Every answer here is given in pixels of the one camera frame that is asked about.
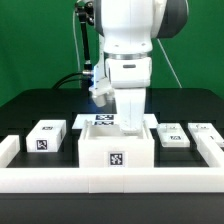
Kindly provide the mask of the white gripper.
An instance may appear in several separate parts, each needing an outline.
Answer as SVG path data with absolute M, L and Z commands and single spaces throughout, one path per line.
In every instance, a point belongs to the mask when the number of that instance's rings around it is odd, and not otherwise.
M 108 58 L 105 66 L 106 75 L 115 92 L 120 130 L 126 134 L 140 133 L 143 126 L 146 88 L 150 85 L 152 72 L 151 58 L 136 60 Z

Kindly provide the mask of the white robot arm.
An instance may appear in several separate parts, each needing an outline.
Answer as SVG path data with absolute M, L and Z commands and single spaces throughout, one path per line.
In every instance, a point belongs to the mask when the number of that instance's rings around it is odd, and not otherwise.
M 188 20 L 187 0 L 94 0 L 100 59 L 90 87 L 97 106 L 115 97 L 120 130 L 142 130 L 154 38 L 172 38 Z

